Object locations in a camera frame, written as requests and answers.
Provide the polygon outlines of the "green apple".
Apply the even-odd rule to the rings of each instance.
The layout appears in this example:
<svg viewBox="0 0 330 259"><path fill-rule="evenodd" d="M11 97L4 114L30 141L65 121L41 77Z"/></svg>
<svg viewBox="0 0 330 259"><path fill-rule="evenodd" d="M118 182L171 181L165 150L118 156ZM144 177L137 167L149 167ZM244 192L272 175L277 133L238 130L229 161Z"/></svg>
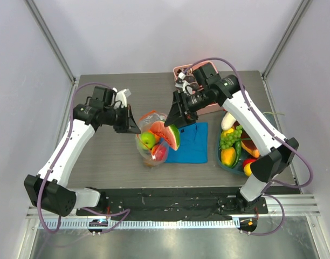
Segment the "green apple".
<svg viewBox="0 0 330 259"><path fill-rule="evenodd" d="M157 144L153 134L149 133L148 131L141 133L139 139L140 139L139 145L144 150L152 149Z"/></svg>

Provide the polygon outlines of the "clear zip top bag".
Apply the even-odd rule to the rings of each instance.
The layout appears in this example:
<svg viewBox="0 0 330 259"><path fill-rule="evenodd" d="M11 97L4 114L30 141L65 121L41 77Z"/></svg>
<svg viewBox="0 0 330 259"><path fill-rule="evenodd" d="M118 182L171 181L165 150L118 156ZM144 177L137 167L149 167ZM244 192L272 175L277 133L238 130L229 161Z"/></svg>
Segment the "clear zip top bag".
<svg viewBox="0 0 330 259"><path fill-rule="evenodd" d="M150 130L154 122L165 121L166 117L165 114L153 110L137 122L141 133L135 136L136 147L143 158L143 163L148 167L158 166L168 157L168 143Z"/></svg>

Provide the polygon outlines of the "red apple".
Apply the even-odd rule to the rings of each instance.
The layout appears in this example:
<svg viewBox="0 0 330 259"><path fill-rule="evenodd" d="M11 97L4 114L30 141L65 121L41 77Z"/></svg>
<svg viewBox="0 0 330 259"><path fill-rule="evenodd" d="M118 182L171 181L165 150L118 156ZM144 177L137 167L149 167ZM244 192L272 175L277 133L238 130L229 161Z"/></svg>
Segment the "red apple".
<svg viewBox="0 0 330 259"><path fill-rule="evenodd" d="M151 150L151 156L154 161L165 161L168 156L168 147L163 144L156 144Z"/></svg>

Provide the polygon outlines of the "white radish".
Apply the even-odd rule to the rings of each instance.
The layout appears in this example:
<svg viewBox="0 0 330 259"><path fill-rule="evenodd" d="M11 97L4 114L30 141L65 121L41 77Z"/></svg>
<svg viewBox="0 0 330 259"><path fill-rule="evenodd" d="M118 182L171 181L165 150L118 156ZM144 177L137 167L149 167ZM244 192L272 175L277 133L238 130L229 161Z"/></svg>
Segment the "white radish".
<svg viewBox="0 0 330 259"><path fill-rule="evenodd" d="M234 123L236 122L236 118L229 112L226 112L222 121L221 121L221 129L223 131L227 131L233 127Z"/></svg>

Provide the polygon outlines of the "orange fruit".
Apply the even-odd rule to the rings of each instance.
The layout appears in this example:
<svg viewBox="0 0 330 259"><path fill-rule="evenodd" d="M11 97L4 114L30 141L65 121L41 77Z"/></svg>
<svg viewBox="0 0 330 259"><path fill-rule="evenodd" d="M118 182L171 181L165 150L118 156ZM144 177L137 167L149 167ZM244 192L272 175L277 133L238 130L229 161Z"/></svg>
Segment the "orange fruit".
<svg viewBox="0 0 330 259"><path fill-rule="evenodd" d="M155 134L155 133L154 133L154 132L152 132L151 130L148 130L148 132L153 134L153 136L154 136L154 137L155 137L155 139L156 139L156 142L160 142L160 139L161 139L161 137L160 137L160 136L158 136L157 134Z"/></svg>

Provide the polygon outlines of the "watermelon slice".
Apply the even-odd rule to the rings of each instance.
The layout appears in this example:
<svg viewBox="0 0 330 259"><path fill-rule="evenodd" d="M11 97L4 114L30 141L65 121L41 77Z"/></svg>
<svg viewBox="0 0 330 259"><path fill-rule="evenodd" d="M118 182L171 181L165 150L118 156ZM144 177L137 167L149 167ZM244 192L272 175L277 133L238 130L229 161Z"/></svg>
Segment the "watermelon slice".
<svg viewBox="0 0 330 259"><path fill-rule="evenodd" d="M165 127L164 121L158 120L151 125L150 130L165 140L174 151L178 150L181 140L180 132L175 125Z"/></svg>

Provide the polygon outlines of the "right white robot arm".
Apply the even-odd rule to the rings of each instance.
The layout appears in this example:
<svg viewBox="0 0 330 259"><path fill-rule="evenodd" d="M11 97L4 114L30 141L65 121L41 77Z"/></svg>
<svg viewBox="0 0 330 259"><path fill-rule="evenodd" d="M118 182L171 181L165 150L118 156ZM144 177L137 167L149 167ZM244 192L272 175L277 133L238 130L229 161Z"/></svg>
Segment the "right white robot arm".
<svg viewBox="0 0 330 259"><path fill-rule="evenodd" d="M236 118L260 153L260 157L251 164L252 174L236 199L237 209L248 213L254 209L255 200L268 183L292 162L299 143L270 124L251 101L237 71L222 78L211 64L205 64L194 71L194 76L203 89L191 95L180 89L175 90L164 124L177 128L191 125L198 119L197 111L212 103L217 103Z"/></svg>

